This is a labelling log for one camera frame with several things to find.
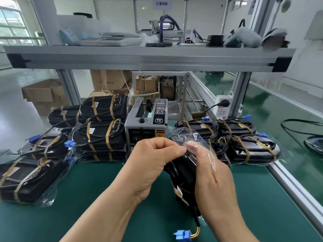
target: left hand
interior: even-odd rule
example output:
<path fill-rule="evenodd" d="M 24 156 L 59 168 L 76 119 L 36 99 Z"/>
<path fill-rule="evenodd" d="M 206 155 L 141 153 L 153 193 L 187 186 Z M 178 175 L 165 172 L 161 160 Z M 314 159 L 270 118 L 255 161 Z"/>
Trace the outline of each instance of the left hand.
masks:
<path fill-rule="evenodd" d="M 164 166 L 185 154 L 186 148 L 164 137 L 137 142 L 115 182 L 128 189 L 140 203 L 144 200 Z"/>

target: black corner bracket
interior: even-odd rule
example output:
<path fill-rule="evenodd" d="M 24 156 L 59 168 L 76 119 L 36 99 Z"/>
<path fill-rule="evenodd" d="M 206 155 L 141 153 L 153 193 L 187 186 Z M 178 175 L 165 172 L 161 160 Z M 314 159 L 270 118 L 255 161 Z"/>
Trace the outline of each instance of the black corner bracket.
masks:
<path fill-rule="evenodd" d="M 278 57 L 275 63 L 269 64 L 269 66 L 273 66 L 272 72 L 286 72 L 292 58 L 293 57 Z"/>

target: green floor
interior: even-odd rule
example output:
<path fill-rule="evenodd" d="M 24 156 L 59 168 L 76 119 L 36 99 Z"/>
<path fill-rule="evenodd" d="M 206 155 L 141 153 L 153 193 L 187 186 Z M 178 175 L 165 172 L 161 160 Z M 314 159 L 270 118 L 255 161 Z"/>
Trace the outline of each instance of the green floor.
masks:
<path fill-rule="evenodd" d="M 214 95 L 227 94 L 234 80 L 228 73 L 223 78 L 200 72 L 195 74 Z M 292 133 L 297 142 L 280 126 L 280 122 L 288 118 L 318 122 L 323 122 L 323 119 L 252 84 L 248 86 L 242 114 L 251 114 L 251 121 L 258 131 L 273 136 L 291 152 L 292 157 L 282 164 L 323 205 L 323 155 L 304 147 L 303 140 L 307 135 Z M 289 126 L 298 131 L 323 134 L 323 129 L 319 126 L 303 123 L 290 123 Z"/>

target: right hand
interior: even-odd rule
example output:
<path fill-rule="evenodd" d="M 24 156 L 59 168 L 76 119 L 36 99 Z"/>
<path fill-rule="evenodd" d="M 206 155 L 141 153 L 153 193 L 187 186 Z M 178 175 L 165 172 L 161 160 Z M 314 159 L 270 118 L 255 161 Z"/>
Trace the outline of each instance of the right hand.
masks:
<path fill-rule="evenodd" d="M 196 146 L 195 197 L 201 215 L 219 241 L 258 241 L 242 218 L 229 167 Z"/>

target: black cable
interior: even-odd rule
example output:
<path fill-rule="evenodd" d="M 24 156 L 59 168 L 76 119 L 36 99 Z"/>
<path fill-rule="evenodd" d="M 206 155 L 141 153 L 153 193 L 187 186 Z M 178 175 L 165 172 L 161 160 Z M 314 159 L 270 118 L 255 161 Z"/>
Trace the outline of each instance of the black cable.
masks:
<path fill-rule="evenodd" d="M 300 134 L 304 134 L 304 135 L 312 135 L 312 136 L 317 136 L 317 137 L 322 137 L 323 136 L 323 134 L 300 132 L 300 131 L 297 131 L 297 130 L 290 129 L 289 127 L 284 125 L 285 122 L 302 122 L 302 123 L 307 123 L 307 124 L 311 124 L 311 125 L 315 125 L 315 126 L 323 126 L 323 123 L 321 123 L 321 122 L 301 120 L 301 119 L 286 119 L 286 120 L 282 121 L 280 123 L 280 125 L 281 125 L 281 127 L 283 129 L 289 130 L 291 132 L 296 132 L 296 133 L 300 133 Z"/>
<path fill-rule="evenodd" d="M 216 105 L 213 105 L 213 106 L 211 106 L 210 108 L 208 108 L 207 110 L 205 110 L 201 115 L 204 115 L 207 111 L 209 111 L 210 109 L 212 109 L 212 108 L 213 108 L 213 107 L 215 107 L 215 106 L 228 107 L 229 105 L 230 105 L 229 100 L 224 99 L 224 100 L 222 100 L 220 103 L 218 103 L 218 104 L 216 104 Z"/>

